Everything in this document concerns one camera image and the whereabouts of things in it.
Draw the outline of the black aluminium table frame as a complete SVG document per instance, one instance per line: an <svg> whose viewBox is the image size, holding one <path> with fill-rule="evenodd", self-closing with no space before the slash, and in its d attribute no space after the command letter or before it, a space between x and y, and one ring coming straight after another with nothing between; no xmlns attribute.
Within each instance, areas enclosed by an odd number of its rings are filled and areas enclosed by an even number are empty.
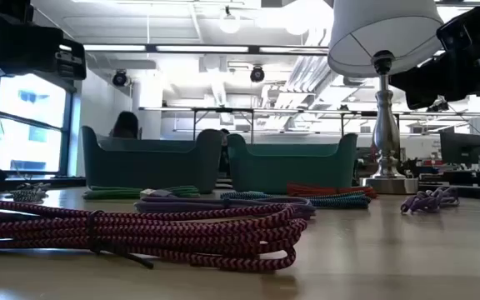
<svg viewBox="0 0 480 300"><path fill-rule="evenodd" d="M22 183L48 183L51 189L80 188L80 187L86 186L85 179L82 177L68 177L68 178L37 177L33 179L11 177L5 181L0 181L0 192L14 189ZM480 199L480 187L456 186L456 189L457 189L458 196L461 198Z"/></svg>

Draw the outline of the large framed window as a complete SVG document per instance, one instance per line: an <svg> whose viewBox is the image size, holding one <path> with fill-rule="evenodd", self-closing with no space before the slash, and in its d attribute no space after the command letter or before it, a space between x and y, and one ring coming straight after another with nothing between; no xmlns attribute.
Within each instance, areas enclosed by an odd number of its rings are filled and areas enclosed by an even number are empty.
<svg viewBox="0 0 480 300"><path fill-rule="evenodd" d="M73 93L39 76L0 78L0 169L64 171Z"/></svg>

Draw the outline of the green plastic bin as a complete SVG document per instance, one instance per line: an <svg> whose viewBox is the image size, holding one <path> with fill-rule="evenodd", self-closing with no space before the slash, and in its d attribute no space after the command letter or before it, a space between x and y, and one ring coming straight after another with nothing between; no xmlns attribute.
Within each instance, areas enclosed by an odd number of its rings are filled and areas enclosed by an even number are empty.
<svg viewBox="0 0 480 300"><path fill-rule="evenodd" d="M285 194L289 184L349 188L358 135L329 144L247 144L227 137L232 187L237 192Z"/></svg>

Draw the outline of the white globe pendant light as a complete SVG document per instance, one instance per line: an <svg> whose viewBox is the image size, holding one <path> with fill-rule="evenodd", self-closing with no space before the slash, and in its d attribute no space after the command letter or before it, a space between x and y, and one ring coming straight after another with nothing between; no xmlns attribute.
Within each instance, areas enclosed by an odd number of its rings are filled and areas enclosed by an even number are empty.
<svg viewBox="0 0 480 300"><path fill-rule="evenodd" d="M232 14L231 8L225 6L223 9L223 14L219 20L219 27L224 33L234 34L237 33L240 28L241 18Z"/></svg>

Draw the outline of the black computer monitor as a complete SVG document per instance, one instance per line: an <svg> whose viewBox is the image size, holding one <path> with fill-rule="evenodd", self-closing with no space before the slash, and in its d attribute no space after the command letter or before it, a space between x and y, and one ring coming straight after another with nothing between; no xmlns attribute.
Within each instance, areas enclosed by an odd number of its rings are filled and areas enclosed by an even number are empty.
<svg viewBox="0 0 480 300"><path fill-rule="evenodd" d="M441 132L441 155L445 163L478 164L480 136L455 132Z"/></svg>

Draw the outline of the white shade table lamp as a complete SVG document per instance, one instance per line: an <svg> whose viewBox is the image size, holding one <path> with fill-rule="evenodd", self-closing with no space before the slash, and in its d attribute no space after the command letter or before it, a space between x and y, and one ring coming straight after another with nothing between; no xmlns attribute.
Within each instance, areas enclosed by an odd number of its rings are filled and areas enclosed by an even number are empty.
<svg viewBox="0 0 480 300"><path fill-rule="evenodd" d="M418 180L398 170L400 133L393 116L389 77L416 67L441 47L443 25L434 0L334 0L327 62L350 78L379 79L372 143L377 171L363 183L379 194L414 194Z"/></svg>

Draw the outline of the person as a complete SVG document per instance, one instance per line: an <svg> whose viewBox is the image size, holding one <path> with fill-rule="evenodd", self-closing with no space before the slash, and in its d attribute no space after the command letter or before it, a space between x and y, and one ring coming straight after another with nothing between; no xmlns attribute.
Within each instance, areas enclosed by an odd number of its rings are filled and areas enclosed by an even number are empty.
<svg viewBox="0 0 480 300"><path fill-rule="evenodd" d="M138 117L133 112L122 111L118 114L109 136L112 138L138 139L138 133Z"/></svg>

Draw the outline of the blue-grey plastic bin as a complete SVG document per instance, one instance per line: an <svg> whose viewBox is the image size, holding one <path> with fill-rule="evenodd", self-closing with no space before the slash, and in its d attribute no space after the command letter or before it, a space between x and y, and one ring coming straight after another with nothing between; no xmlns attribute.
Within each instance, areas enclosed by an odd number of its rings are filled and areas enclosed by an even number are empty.
<svg viewBox="0 0 480 300"><path fill-rule="evenodd" d="M194 141L137 140L103 137L83 126L82 147L89 187L194 186L210 193L218 179L222 133L205 129Z"/></svg>

